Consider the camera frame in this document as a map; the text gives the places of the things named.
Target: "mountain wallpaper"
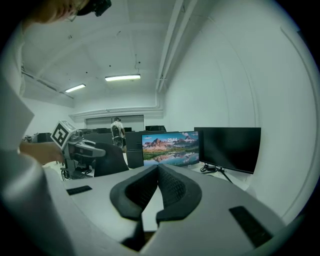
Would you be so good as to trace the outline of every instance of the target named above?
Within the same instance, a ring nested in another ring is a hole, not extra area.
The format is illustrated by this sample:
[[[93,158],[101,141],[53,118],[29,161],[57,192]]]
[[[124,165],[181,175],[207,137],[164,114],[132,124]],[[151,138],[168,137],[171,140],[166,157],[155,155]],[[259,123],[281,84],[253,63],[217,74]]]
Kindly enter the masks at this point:
[[[188,166],[199,162],[197,131],[142,135],[143,164]]]

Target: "desk surface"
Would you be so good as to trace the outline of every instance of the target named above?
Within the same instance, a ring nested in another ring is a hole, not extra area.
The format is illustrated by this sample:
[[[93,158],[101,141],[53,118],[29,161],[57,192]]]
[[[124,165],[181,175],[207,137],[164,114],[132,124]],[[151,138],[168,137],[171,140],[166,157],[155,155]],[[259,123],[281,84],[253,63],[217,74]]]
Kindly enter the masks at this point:
[[[125,153],[123,153],[123,158],[124,158],[125,162],[128,164],[127,155]],[[190,165],[185,168],[188,170],[200,173],[200,169],[203,166],[204,166],[204,164],[202,162],[200,162],[200,163]],[[62,164],[61,163],[57,164],[56,162],[49,162],[43,166],[43,168],[45,168],[47,170],[48,169],[55,170],[59,174],[59,177],[62,181],[61,169],[60,169],[61,167],[62,167]],[[231,174],[231,172],[232,171],[228,171],[228,170],[225,171],[226,175],[233,182],[233,184],[245,191],[249,187],[248,183],[246,181],[240,180],[239,178],[235,177],[235,175]],[[213,177],[228,181],[226,179],[226,177],[221,172],[209,173],[209,174],[204,174],[204,175],[211,175]],[[145,210],[142,213],[142,221],[143,221],[144,231],[146,231],[146,232],[147,231],[156,231],[158,229],[158,225],[156,223],[156,215],[159,211],[161,211],[163,209],[164,209],[164,205],[163,205],[162,194],[161,194],[161,191],[158,187],[156,189],[155,193],[153,194],[150,202],[148,203],[148,205],[146,206]]]

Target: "white desk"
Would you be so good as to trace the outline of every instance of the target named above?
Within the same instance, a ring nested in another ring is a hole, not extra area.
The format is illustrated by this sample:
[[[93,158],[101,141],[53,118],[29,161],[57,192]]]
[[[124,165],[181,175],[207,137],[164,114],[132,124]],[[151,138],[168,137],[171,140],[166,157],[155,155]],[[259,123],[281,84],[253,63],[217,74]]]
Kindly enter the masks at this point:
[[[128,164],[127,155],[125,153],[123,153],[123,158],[126,164]],[[204,163],[200,162],[185,168],[191,171],[200,173],[200,169],[203,166],[204,166]],[[61,167],[62,167],[62,164],[61,163],[56,164],[56,162],[50,162],[43,166],[43,168],[46,168],[46,169],[51,168],[54,171],[56,171],[59,174],[60,179],[62,180],[61,170],[60,170]],[[233,173],[233,172],[234,171],[231,171],[231,170],[225,171],[226,175],[233,182],[233,184],[245,191],[249,186],[248,181],[250,181],[249,178],[251,177],[251,175],[246,173],[241,173],[242,176],[236,176],[237,173]],[[221,172],[209,173],[204,175],[210,175],[210,176],[229,182]],[[145,232],[156,231],[158,229],[158,225],[156,223],[156,215],[159,211],[163,209],[164,209],[163,198],[162,198],[161,191],[158,187],[155,193],[153,194],[150,202],[148,203],[148,205],[146,206],[146,208],[142,213],[143,229]]]
[[[188,167],[186,167],[189,170],[195,171],[197,173],[201,173],[200,169],[204,166],[205,164],[203,162],[197,163],[197,164],[193,164],[190,165]],[[232,183],[234,185],[236,185],[237,187],[239,187],[240,189],[246,191],[247,188],[249,187],[249,182],[251,179],[251,174],[247,174],[247,173],[237,173],[233,170],[225,170],[224,171],[225,175],[228,176],[228,178],[232,181]],[[219,171],[217,172],[213,172],[213,173],[208,173],[205,175],[210,175],[225,181],[228,181],[227,178]]]

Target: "office chair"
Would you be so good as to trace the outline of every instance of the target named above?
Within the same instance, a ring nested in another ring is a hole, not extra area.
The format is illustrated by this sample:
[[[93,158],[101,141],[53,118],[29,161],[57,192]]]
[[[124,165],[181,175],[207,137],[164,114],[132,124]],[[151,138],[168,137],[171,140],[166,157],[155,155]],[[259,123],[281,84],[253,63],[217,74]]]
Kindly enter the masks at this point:
[[[105,156],[95,159],[94,177],[128,171],[121,148],[107,143],[95,143],[97,149],[105,150]]]

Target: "monitor screen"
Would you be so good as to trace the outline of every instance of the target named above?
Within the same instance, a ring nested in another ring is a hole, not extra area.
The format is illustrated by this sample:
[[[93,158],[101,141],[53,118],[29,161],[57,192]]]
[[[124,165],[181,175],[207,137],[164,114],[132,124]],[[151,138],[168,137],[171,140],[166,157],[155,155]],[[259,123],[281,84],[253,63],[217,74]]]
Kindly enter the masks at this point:
[[[255,171],[261,128],[195,127],[199,132],[199,160],[252,174]]]
[[[144,166],[199,163],[199,137],[196,131],[143,134],[141,138]]]
[[[98,134],[110,134],[111,133],[110,128],[97,128],[96,131]]]
[[[151,132],[167,131],[164,125],[149,125],[145,127],[145,130]]]

